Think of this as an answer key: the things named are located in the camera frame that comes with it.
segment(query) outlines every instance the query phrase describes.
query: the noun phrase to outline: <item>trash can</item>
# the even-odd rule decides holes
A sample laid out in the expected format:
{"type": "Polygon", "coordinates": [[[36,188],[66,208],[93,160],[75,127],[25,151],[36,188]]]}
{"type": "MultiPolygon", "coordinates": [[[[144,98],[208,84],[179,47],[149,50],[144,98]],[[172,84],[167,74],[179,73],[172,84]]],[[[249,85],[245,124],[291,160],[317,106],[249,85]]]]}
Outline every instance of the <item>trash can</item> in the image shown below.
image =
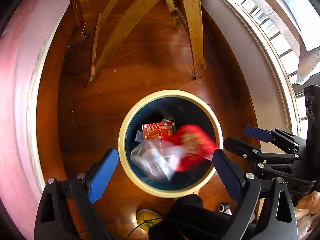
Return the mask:
{"type": "Polygon", "coordinates": [[[126,115],[119,133],[118,150],[121,164],[131,181],[145,192],[158,197],[175,198],[203,187],[215,173],[211,161],[205,160],[187,172],[177,172],[169,182],[145,180],[145,174],[130,160],[131,151],[139,144],[137,130],[143,124],[168,119],[176,128],[194,124],[200,126],[222,148],[222,132],[218,119],[200,98],[180,90],[163,90],[146,96],[126,115]]]}

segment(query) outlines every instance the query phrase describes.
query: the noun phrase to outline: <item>trash can rim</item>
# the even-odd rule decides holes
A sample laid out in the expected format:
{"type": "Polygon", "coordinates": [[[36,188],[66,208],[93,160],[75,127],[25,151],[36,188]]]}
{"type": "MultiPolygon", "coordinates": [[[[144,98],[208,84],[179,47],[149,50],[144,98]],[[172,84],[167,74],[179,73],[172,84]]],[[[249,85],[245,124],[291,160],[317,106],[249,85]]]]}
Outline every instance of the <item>trash can rim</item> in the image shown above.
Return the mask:
{"type": "Polygon", "coordinates": [[[185,92],[185,91],[181,91],[181,90],[158,91],[158,92],[152,93],[152,94],[144,97],[143,99],[141,99],[138,103],[136,103],[130,109],[130,111],[127,113],[126,117],[124,118],[124,120],[122,122],[120,132],[119,132],[119,138],[118,138],[119,157],[120,157],[120,162],[122,164],[122,167],[124,168],[125,173],[127,174],[127,176],[131,179],[131,181],[137,187],[139,187],[140,189],[144,190],[145,192],[147,192],[151,195],[163,197],[163,198],[176,198],[176,197],[182,197],[182,196],[191,194],[191,193],[199,190],[201,187],[203,187],[210,180],[210,178],[213,176],[213,174],[215,173],[215,171],[216,171],[215,167],[212,165],[209,168],[209,170],[206,172],[206,174],[198,182],[196,182],[193,185],[190,185],[187,188],[174,190],[174,191],[160,190],[160,189],[156,189],[156,188],[149,186],[148,184],[142,182],[137,177],[137,175],[132,171],[132,169],[129,165],[128,159],[126,157],[126,151],[125,151],[125,135],[126,135],[127,129],[129,127],[129,124],[130,124],[132,118],[135,116],[135,114],[140,109],[142,109],[148,103],[150,103],[154,100],[157,100],[159,98],[165,98],[165,97],[183,98],[188,101],[191,101],[192,103],[194,103],[195,105],[200,107],[206,113],[206,115],[208,116],[208,118],[210,119],[210,121],[212,123],[215,137],[216,137],[216,144],[217,144],[218,148],[222,149],[223,138],[222,138],[222,131],[221,131],[220,124],[218,122],[216,115],[212,111],[212,109],[204,101],[202,101],[200,98],[198,98],[197,96],[195,96],[193,94],[185,92]]]}

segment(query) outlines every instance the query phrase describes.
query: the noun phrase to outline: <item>pink wall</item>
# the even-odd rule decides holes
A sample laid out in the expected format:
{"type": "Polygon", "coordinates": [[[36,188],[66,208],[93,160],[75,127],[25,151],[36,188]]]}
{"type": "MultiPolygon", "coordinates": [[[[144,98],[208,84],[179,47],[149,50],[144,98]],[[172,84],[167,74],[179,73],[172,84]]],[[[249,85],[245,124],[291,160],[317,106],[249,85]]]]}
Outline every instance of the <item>pink wall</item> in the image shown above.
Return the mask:
{"type": "Polygon", "coordinates": [[[23,0],[0,37],[0,197],[27,240],[33,239],[41,188],[27,141],[32,75],[69,0],[23,0]]]}

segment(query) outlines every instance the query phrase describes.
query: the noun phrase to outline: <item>trash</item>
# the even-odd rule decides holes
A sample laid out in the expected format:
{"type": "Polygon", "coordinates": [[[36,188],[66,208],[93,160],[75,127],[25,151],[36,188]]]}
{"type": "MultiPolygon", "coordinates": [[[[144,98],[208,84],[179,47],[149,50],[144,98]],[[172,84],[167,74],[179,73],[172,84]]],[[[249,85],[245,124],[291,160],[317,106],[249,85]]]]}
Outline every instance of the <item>trash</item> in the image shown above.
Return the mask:
{"type": "Polygon", "coordinates": [[[171,180],[186,149],[168,141],[145,140],[135,147],[130,159],[146,174],[147,179],[171,180]]]}
{"type": "Polygon", "coordinates": [[[143,139],[167,141],[175,132],[175,122],[163,119],[162,122],[142,125],[143,139]]]}
{"type": "Polygon", "coordinates": [[[303,218],[304,216],[308,215],[308,213],[309,213],[308,209],[298,209],[296,207],[294,208],[294,214],[297,221],[303,218]]]}
{"type": "Polygon", "coordinates": [[[142,131],[140,131],[140,130],[137,131],[135,141],[136,142],[143,142],[143,132],[142,131]]]}
{"type": "Polygon", "coordinates": [[[187,171],[203,162],[212,161],[213,152],[217,149],[215,142],[196,125],[180,127],[168,141],[186,148],[186,156],[180,161],[177,171],[187,171]]]}
{"type": "Polygon", "coordinates": [[[308,209],[309,215],[316,214],[320,210],[320,192],[313,191],[299,200],[298,209],[308,209]]]}
{"type": "Polygon", "coordinates": [[[306,236],[310,226],[312,223],[312,217],[311,216],[305,216],[303,218],[301,218],[298,222],[297,222],[297,226],[298,226],[298,239],[302,240],[304,239],[304,237],[306,236]]]}

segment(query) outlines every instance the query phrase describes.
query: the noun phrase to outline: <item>wall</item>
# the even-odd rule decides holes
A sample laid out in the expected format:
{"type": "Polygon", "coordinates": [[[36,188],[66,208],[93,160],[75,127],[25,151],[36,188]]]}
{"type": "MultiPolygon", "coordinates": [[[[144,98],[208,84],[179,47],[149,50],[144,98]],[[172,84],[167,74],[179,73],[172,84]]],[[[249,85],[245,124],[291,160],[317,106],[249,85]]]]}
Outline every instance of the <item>wall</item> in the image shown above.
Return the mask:
{"type": "Polygon", "coordinates": [[[33,239],[44,187],[34,151],[37,89],[33,94],[30,88],[38,85],[34,77],[41,75],[68,5],[69,0],[23,0],[0,38],[0,197],[27,240],[33,239]]]}
{"type": "MultiPolygon", "coordinates": [[[[241,19],[223,0],[201,0],[227,39],[249,88],[258,127],[288,130],[287,118],[276,79],[256,40],[241,19]]],[[[261,142],[264,152],[279,152],[261,142]]]]}

